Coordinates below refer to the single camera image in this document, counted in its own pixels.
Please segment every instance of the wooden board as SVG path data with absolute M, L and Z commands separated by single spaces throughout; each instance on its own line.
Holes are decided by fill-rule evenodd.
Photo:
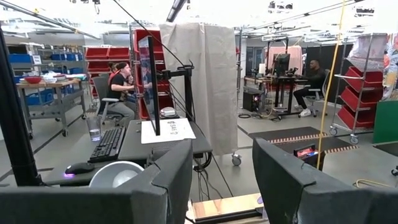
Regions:
M 57 82 L 57 83 L 46 83 L 41 81 L 38 84 L 30 84 L 30 83 L 17 83 L 18 88 L 59 88 L 67 85 L 72 85 L 76 83 L 80 83 L 81 80 L 78 78 L 74 78 L 72 80 L 68 80 L 65 82 Z
M 260 194 L 243 195 L 231 198 L 196 202 L 193 204 L 195 218 L 207 218 L 216 215 L 226 215 L 235 212 L 244 212 L 262 207 L 257 203 Z

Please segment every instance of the cart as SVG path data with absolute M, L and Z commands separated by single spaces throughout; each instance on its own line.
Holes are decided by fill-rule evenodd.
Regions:
M 338 77 L 337 90 L 340 89 L 342 79 L 348 86 L 340 95 L 336 91 L 333 119 L 330 126 L 331 135 L 337 135 L 337 129 L 345 130 L 351 133 L 349 141 L 352 144 L 357 144 L 359 143 L 359 134 L 373 132 L 376 105 L 382 96 L 382 94 L 379 96 L 379 92 L 381 90 L 382 93 L 386 37 L 387 34 L 359 36 L 355 46 L 357 49 L 354 49 L 354 53 L 351 51 L 348 58 L 345 58 L 347 44 L 347 39 L 345 39 L 340 74 L 335 77 Z M 347 73 L 342 74 L 344 60 L 348 60 L 353 66 Z M 338 98 L 342 99 L 344 104 L 339 112 L 336 112 Z M 336 116 L 344 125 L 335 123 Z

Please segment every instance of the black pole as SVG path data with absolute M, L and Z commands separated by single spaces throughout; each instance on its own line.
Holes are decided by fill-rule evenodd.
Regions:
M 32 148 L 22 114 L 8 49 L 0 26 L 0 126 L 18 186 L 39 186 Z

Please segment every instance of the cable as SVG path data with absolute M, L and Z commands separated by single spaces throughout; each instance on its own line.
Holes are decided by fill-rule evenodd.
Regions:
M 343 6 L 341 7 L 341 15 L 340 15 L 340 23 L 338 26 L 338 37 L 337 37 L 337 43 L 335 47 L 335 54 L 333 56 L 333 62 L 331 63 L 331 68 L 330 68 L 330 75 L 329 75 L 329 81 L 328 81 L 328 86 L 326 88 L 326 93 L 324 98 L 328 99 L 329 97 L 329 91 L 330 91 L 330 85 L 331 85 L 331 80 L 333 79 L 333 72 L 335 71 L 335 64 L 336 64 L 336 58 L 337 58 L 337 51 L 338 51 L 338 44 L 340 43 L 341 40 L 341 28 L 343 27 L 343 17 L 344 17 L 344 11 L 346 7 L 346 0 L 343 0 Z M 319 170 L 319 166 L 321 163 L 321 148 L 322 148 L 322 138 L 323 138 L 323 125 L 325 124 L 325 113 L 326 113 L 326 106 L 328 104 L 328 101 L 325 100 L 323 102 L 323 111 L 322 111 L 322 118 L 321 118 L 321 128 L 320 128 L 320 133 L 319 133 L 319 142 L 318 142 L 318 160 L 317 160 L 317 169 Z
M 163 46 L 163 48 L 164 49 L 166 49 L 180 64 L 181 64 L 181 66 L 184 66 L 184 64 L 181 62 L 181 60 L 177 57 L 177 56 L 175 56 L 175 54 L 171 51 L 171 50 L 169 50 L 158 38 L 156 38 L 155 37 L 155 35 L 154 34 L 152 34 L 152 32 L 151 31 L 149 31 L 149 30 L 147 30 L 145 27 L 144 27 L 144 25 L 142 25 L 136 18 L 134 18 L 134 16 L 132 16 L 127 10 L 125 10 L 125 8 L 123 8 L 123 6 L 122 5 L 120 5 L 120 3 L 118 2 L 118 0 L 113 0 L 129 17 L 131 17 L 131 19 L 133 19 L 134 20 L 134 22 L 136 22 L 139 26 L 141 26 L 149 35 L 151 35 L 152 36 L 152 38 L 154 39 L 154 40 L 156 40 L 158 43 L 160 43 L 162 46 Z

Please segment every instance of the yellow cable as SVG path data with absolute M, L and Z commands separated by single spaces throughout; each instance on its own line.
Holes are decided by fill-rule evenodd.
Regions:
M 339 34 L 338 34 L 337 43 L 336 43 L 336 47 L 335 47 L 335 54 L 333 56 L 333 62 L 331 64 L 331 69 L 330 69 L 330 73 L 329 73 L 328 86 L 326 88 L 325 96 L 323 96 L 323 98 L 325 99 L 325 102 L 323 103 L 323 111 L 322 111 L 322 119 L 321 119 L 321 130 L 320 130 L 320 134 L 319 134 L 317 169 L 319 169 L 319 165 L 320 165 L 320 161 L 321 161 L 323 125 L 324 125 L 324 122 L 325 122 L 325 113 L 326 113 L 326 106 L 328 104 L 328 96 L 329 96 L 331 80 L 333 78 L 333 72 L 335 71 L 337 50 L 338 50 L 338 46 L 339 46 L 340 39 L 341 39 L 341 28 L 343 27 L 343 17 L 344 17 L 345 6 L 346 6 L 346 0 L 343 0 L 343 6 L 341 7 L 340 23 L 339 23 L 339 26 L 338 26 Z

